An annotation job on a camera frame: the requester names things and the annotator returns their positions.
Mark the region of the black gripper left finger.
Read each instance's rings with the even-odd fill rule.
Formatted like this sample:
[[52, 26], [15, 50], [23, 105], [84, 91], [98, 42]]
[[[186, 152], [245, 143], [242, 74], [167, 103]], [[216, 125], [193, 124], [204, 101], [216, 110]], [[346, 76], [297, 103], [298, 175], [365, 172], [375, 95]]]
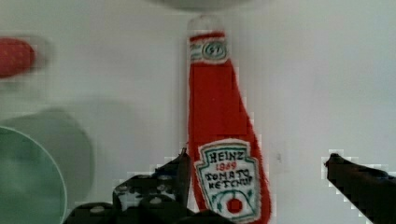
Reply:
[[187, 149], [154, 170], [117, 185], [111, 203], [77, 206], [62, 224], [233, 224], [211, 210], [188, 206], [191, 158]]

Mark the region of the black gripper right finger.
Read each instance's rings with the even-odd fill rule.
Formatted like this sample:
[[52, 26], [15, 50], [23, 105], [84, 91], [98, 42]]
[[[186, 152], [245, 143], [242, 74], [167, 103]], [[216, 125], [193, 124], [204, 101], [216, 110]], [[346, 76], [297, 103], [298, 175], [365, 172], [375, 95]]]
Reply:
[[324, 163], [327, 179], [373, 224], [395, 224], [396, 180], [387, 172], [333, 153]]

